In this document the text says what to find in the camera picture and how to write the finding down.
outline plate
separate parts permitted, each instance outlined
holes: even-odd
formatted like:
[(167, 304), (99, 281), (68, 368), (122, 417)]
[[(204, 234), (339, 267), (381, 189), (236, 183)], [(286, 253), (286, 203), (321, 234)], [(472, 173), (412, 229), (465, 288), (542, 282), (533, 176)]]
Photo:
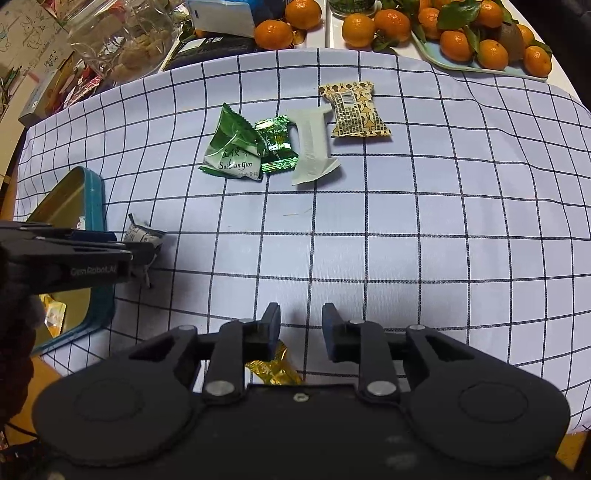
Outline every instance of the plate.
[(441, 53), (441, 49), (439, 48), (439, 42), (436, 42), (434, 40), (427, 40), (426, 43), (423, 43), (418, 39), (418, 37), (414, 33), (413, 42), (417, 46), (421, 55), (423, 55), (423, 57), (427, 61), (445, 70), (456, 70), (459, 72), (492, 73), (494, 75), (507, 75), (509, 77), (520, 77), (524, 79), (536, 80), (537, 82), (545, 82), (546, 80), (548, 80), (548, 77), (540, 78), (529, 75), (523, 67), (515, 67), (513, 65), (509, 65), (505, 70), (491, 70), (482, 68), (476, 60), (472, 60), (471, 62), (466, 63), (448, 60)]

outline green candy wrapper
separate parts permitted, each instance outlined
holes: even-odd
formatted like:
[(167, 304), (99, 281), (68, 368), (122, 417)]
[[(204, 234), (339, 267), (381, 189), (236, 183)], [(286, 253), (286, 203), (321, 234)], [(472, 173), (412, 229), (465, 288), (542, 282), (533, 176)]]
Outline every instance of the green candy wrapper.
[(287, 115), (260, 120), (255, 123), (255, 130), (267, 143), (269, 155), (262, 157), (261, 169), (267, 174), (295, 168), (298, 154), (291, 149), (287, 125)]
[(262, 179), (261, 158), (273, 154), (260, 134), (229, 105), (223, 104), (217, 129), (199, 167), (205, 173), (222, 177)]

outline yellow candy wrapper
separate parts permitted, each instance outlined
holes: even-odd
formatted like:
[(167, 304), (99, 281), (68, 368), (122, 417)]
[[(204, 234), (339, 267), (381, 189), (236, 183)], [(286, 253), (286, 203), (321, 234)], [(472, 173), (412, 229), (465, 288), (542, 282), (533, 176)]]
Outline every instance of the yellow candy wrapper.
[(259, 377), (266, 385), (300, 385), (300, 374), (287, 359), (287, 347), (279, 340), (275, 358), (270, 362), (254, 360), (246, 364), (252, 373)]
[(53, 297), (47, 293), (39, 295), (45, 307), (45, 325), (53, 338), (61, 334), (64, 328), (64, 317), (66, 315), (66, 304), (54, 300)]
[(391, 132), (375, 109), (372, 82), (328, 83), (319, 93), (332, 103), (336, 116), (333, 137), (386, 137)]

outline green leaf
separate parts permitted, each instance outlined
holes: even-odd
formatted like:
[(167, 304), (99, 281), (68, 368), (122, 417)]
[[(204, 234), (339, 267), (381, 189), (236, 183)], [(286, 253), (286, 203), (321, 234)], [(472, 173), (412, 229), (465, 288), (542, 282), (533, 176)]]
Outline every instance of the green leaf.
[(402, 8), (402, 5), (398, 0), (384, 0), (382, 1), (382, 10)]
[(418, 22), (413, 22), (413, 32), (417, 36), (417, 38), (422, 43), (427, 43), (427, 37), (425, 36), (425, 31), (423, 30), (423, 26)]
[(378, 30), (378, 35), (374, 38), (373, 42), (371, 42), (371, 48), (373, 51), (381, 51), (388, 47), (396, 47), (398, 46), (398, 39), (396, 38), (386, 38), (384, 35)]
[(398, 44), (396, 40), (387, 40), (383, 37), (376, 37), (374, 41), (371, 42), (371, 48), (376, 53), (387, 53), (389, 55), (398, 55), (396, 51), (392, 48)]
[(503, 2), (501, 0), (492, 0), (492, 1), (494, 3), (496, 3), (499, 7), (501, 7), (503, 9), (503, 22), (505, 22), (505, 23), (512, 23), (512, 22), (514, 22), (513, 16), (511, 15), (511, 12), (509, 12), (505, 8), (505, 5), (503, 5)]
[(474, 22), (480, 11), (479, 0), (464, 0), (443, 5), (439, 11), (437, 28), (440, 30), (459, 30)]
[(550, 58), (552, 58), (552, 49), (546, 45), (545, 43), (542, 43), (538, 40), (536, 40), (535, 38), (531, 41), (531, 45), (530, 47), (540, 47), (542, 50), (544, 50), (548, 55), (550, 55)]
[(400, 3), (402, 3), (402, 8), (407, 15), (418, 15), (419, 0), (400, 0)]
[(480, 53), (480, 34), (479, 32), (474, 32), (470, 27), (462, 28), (466, 38), (468, 39), (468, 43), (472, 47), (472, 50), (476, 52), (476, 55)]
[(503, 22), (513, 23), (513, 16), (505, 7), (503, 7)]

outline white grid tablecloth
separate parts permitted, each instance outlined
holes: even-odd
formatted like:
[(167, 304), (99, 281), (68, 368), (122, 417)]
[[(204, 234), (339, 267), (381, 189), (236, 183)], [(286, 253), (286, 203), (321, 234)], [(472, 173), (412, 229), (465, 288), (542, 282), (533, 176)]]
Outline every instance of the white grid tablecloth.
[[(257, 183), (196, 168), (222, 103), (254, 122), (359, 79), (374, 82), (392, 137), (331, 139), (342, 163), (331, 175), (294, 187), (291, 173)], [(112, 326), (45, 359), (66, 374), (277, 301), (306, 381), (350, 381), (356, 366), (324, 348), (332, 301), (345, 319), (395, 332), (420, 322), (541, 375), (580, 429), (591, 424), (588, 145), (589, 112), (556, 87), (369, 52), (252, 54), (110, 90), (29, 130), (16, 219), (82, 165), (104, 179), (108, 229), (123, 233), (133, 213), (168, 236), (155, 287), (117, 286)]]

